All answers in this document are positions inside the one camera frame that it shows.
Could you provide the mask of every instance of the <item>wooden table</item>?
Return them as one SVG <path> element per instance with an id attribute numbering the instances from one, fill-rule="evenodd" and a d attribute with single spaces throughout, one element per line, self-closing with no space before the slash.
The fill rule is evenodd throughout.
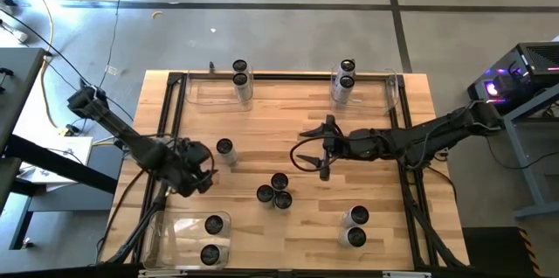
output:
<path id="1" fill-rule="evenodd" d="M 135 129 L 141 134 L 156 132 L 168 73 L 146 72 L 135 116 Z M 405 74 L 404 80 L 412 122 L 417 124 L 434 118 L 426 75 Z M 212 87 L 223 90 L 224 94 L 232 91 L 227 89 L 230 84 L 224 86 L 224 81 L 221 82 Z M 216 156 L 219 173 L 211 189 L 204 195 L 190 198 L 172 195 L 167 211 L 228 212 L 232 219 L 228 268 L 413 269 L 396 162 L 341 160 L 333 164 L 329 182 L 321 181 L 318 173 L 298 171 L 291 164 L 288 151 L 300 140 L 298 133 L 318 127 L 326 114 L 332 114 L 328 83 L 254 82 L 254 100 L 249 112 L 224 113 L 185 104 L 179 136 L 203 142 L 214 154 L 217 154 L 217 140 L 228 137 L 235 144 L 239 163 L 229 168 Z M 206 95 L 204 91 L 196 91 L 196 94 L 202 99 Z M 173 113 L 171 108 L 167 129 L 170 129 Z M 344 133 L 353 129 L 390 127 L 390 118 L 383 113 L 334 115 Z M 316 143 L 302 151 L 320 155 L 321 146 Z M 448 174 L 444 163 L 433 166 Z M 137 172 L 132 161 L 124 163 L 115 204 Z M 275 172 L 284 172 L 290 178 L 293 206 L 287 215 L 264 210 L 255 198 L 256 189 L 269 184 Z M 467 263 L 452 187 L 435 173 L 429 170 L 424 173 L 433 227 L 457 258 Z M 104 259 L 116 252 L 137 223 L 146 180 L 147 177 L 141 178 L 125 198 L 108 235 Z M 344 249 L 336 241 L 341 231 L 340 220 L 354 205 L 369 209 L 370 219 L 363 228 L 368 239 L 361 248 Z M 427 260 L 424 234 L 420 230 L 418 237 L 423 258 Z"/>

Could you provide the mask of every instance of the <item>concrete floor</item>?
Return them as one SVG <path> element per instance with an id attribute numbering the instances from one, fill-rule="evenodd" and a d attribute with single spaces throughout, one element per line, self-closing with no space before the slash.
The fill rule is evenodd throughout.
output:
<path id="1" fill-rule="evenodd" d="M 201 10 L 153 9 L 139 3 L 350 3 L 388 5 L 390 0 L 123 0 L 111 66 L 104 88 L 130 113 L 147 69 L 217 67 L 247 59 L 255 69 L 327 71 L 342 58 L 355 58 L 363 71 L 403 71 L 392 12 L 387 10 Z M 491 6 L 559 6 L 559 0 L 399 0 L 401 5 L 486 6 L 484 12 L 402 12 L 405 43 L 414 73 L 427 73 L 438 115 L 467 103 L 466 87 L 518 42 L 549 41 L 559 35 L 559 9 L 553 12 L 501 12 Z M 93 83 L 107 62 L 114 26 L 111 8 L 64 8 L 51 1 L 54 43 Z M 40 4 L 23 8 L 24 22 L 48 36 Z M 31 37 L 32 45 L 42 45 Z M 76 75 L 60 59 L 53 64 L 72 82 Z M 54 120 L 75 119 L 66 109 L 72 89 L 47 71 L 48 100 Z M 95 137 L 105 136 L 93 127 Z M 502 161 L 515 165 L 506 138 L 493 140 Z M 547 159 L 548 166 L 557 163 Z M 452 150 L 449 161 L 458 190 L 463 226 L 521 226 L 528 231 L 545 275 L 559 275 L 559 214 L 517 221 L 513 210 L 531 204 L 521 173 L 502 169 L 488 155 L 485 140 L 469 138 Z M 85 266 L 107 213 L 41 213 L 29 236 L 37 248 L 7 251 L 23 200 L 10 198 L 0 233 L 0 271 Z"/>

